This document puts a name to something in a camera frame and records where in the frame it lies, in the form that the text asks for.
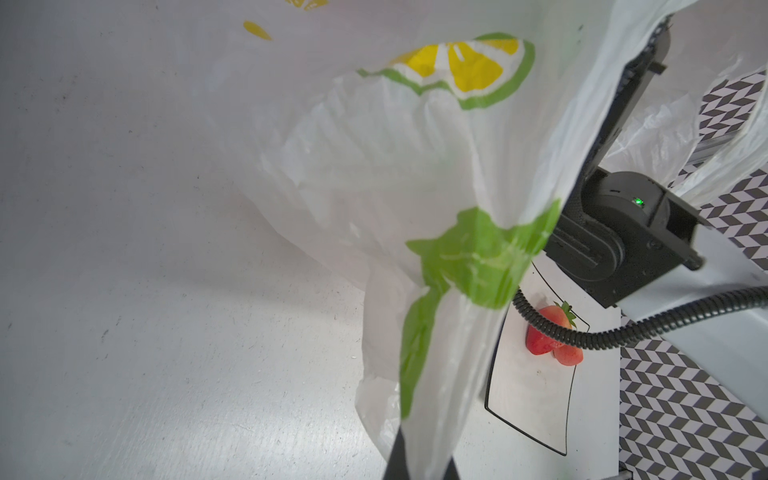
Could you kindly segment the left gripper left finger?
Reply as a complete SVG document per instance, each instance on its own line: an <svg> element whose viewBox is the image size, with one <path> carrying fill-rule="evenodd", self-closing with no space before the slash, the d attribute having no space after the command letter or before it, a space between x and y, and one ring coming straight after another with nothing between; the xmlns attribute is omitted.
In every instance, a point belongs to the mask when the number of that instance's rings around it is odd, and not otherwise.
<svg viewBox="0 0 768 480"><path fill-rule="evenodd" d="M409 480L410 475L407 468L405 440L402 430L399 429L397 436L387 461L387 466L383 475L384 480Z"/></svg>

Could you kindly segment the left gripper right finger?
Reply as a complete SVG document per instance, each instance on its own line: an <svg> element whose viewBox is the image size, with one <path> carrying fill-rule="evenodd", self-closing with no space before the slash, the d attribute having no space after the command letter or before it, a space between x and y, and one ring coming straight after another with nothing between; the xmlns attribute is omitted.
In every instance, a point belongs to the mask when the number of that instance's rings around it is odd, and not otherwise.
<svg viewBox="0 0 768 480"><path fill-rule="evenodd" d="M458 473L458 470L453 458L450 458L449 460L449 463L443 475L443 480L460 480L460 475Z"/></svg>

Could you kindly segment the red fake strawberry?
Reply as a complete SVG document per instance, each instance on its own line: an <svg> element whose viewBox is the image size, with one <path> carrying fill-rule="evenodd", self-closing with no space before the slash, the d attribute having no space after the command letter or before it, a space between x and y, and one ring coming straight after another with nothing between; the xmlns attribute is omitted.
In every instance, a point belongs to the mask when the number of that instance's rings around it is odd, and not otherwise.
<svg viewBox="0 0 768 480"><path fill-rule="evenodd" d="M575 327L575 314L572 312L571 305L567 301L560 304L546 306L539 310L539 313L562 327L572 329ZM525 345L528 351L533 355L544 355L551 353L562 346L561 343L546 336L533 326L528 326Z"/></svg>

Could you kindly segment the white plastic bag lemon print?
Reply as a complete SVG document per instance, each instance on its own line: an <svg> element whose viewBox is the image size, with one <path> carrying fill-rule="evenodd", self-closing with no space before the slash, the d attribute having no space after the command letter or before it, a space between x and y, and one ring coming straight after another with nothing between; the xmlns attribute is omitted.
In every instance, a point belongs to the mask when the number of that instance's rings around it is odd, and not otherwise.
<svg viewBox="0 0 768 480"><path fill-rule="evenodd" d="M443 477L514 297L535 311L520 285L655 27L669 24L665 69L610 173L667 188L709 85L767 63L763 1L184 1L177 21L237 186L364 290L356 408L388 459L402 430L413 479ZM696 211L766 159L760 99L667 189Z"/></svg>

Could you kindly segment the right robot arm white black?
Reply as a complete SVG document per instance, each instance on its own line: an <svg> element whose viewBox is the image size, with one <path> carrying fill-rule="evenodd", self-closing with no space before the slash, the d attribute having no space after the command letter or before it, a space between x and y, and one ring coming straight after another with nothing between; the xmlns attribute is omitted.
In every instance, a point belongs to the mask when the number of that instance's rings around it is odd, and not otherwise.
<svg viewBox="0 0 768 480"><path fill-rule="evenodd" d="M665 69L660 22L625 64L613 102L546 245L547 256L592 299L629 323L579 332L544 319L537 330L585 350L663 337L760 417L767 414L767 275L687 202L650 177L610 173L601 160L648 84Z"/></svg>

